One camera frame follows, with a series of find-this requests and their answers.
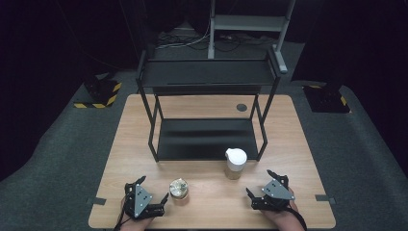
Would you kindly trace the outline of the black base with yellow stripes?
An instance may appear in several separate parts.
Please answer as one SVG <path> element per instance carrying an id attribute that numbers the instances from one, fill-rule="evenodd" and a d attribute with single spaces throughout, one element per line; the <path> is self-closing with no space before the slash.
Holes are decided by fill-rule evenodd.
<path id="1" fill-rule="evenodd" d="M 339 85 L 304 86 L 303 91 L 314 113 L 348 114 L 350 109 Z"/>
<path id="2" fill-rule="evenodd" d="M 74 101 L 73 107 L 77 109 L 105 109 L 111 107 L 117 97 L 121 84 L 116 80 L 106 78 L 98 79 L 93 76 L 84 83 L 91 101 Z"/>

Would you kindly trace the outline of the grey tape strip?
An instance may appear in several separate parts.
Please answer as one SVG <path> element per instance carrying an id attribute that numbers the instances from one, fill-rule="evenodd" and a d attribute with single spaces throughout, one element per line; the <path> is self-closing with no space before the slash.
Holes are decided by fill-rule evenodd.
<path id="1" fill-rule="evenodd" d="M 335 205 L 337 204 L 336 199 L 334 197 L 330 197 L 326 194 L 315 194 L 315 199 L 316 201 L 326 201 L 330 205 Z"/>
<path id="2" fill-rule="evenodd" d="M 101 205 L 103 206 L 106 203 L 106 198 L 100 198 L 97 196 L 90 196 L 86 199 L 87 205 Z"/>

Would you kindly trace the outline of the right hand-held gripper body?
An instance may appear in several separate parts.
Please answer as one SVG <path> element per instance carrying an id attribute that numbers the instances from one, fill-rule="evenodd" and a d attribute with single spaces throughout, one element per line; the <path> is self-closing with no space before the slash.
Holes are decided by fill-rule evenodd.
<path id="1" fill-rule="evenodd" d="M 251 207 L 254 210 L 264 211 L 288 211 L 290 202 L 294 201 L 294 195 L 289 191 L 288 180 L 272 179 L 263 188 L 263 196 L 256 197 L 250 194 Z"/>

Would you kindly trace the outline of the jar with white lid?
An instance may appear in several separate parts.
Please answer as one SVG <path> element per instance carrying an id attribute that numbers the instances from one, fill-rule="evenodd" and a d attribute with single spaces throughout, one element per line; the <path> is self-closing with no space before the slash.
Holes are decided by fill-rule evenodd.
<path id="1" fill-rule="evenodd" d="M 225 175 L 230 180 L 238 180 L 247 161 L 246 153 L 240 148 L 228 148 L 225 152 Z"/>

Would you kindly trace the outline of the black metal two-tier rack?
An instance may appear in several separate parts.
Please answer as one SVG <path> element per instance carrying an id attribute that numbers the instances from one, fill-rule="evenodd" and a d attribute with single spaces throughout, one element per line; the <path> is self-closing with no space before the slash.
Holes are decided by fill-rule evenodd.
<path id="1" fill-rule="evenodd" d="M 136 83 L 150 122 L 148 146 L 159 161 L 221 160 L 240 147 L 259 161 L 268 145 L 265 122 L 280 81 L 274 54 L 262 59 L 151 60 L 141 55 Z M 196 118 L 164 115 L 160 99 L 177 96 L 251 96 L 248 115 Z"/>

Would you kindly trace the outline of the person's right hand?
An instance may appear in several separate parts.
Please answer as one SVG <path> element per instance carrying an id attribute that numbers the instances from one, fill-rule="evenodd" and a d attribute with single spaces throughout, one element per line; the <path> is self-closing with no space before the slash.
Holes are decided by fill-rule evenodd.
<path id="1" fill-rule="evenodd" d="M 299 219 L 287 211 L 261 211 L 279 231 L 305 231 Z"/>

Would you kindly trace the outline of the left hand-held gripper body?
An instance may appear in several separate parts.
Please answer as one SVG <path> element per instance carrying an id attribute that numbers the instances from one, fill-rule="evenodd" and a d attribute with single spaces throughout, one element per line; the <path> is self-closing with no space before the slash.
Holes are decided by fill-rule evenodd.
<path id="1" fill-rule="evenodd" d="M 162 217 L 165 214 L 165 206 L 152 204 L 153 196 L 141 185 L 125 185 L 125 202 L 123 211 L 133 220 Z"/>

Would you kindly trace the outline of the short jar with gold lid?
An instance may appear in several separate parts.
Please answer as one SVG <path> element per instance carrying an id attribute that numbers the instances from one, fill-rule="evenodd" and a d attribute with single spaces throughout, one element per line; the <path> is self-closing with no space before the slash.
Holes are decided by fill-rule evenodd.
<path id="1" fill-rule="evenodd" d="M 174 199 L 184 199 L 189 193 L 189 184 L 183 178 L 174 179 L 169 184 L 169 192 Z"/>

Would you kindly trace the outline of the person's left hand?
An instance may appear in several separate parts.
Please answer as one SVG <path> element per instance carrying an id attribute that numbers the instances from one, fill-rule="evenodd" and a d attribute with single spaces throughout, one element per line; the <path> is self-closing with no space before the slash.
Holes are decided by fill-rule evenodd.
<path id="1" fill-rule="evenodd" d="M 133 220 L 121 212 L 118 216 L 118 231 L 145 231 L 153 220 L 153 218 Z"/>

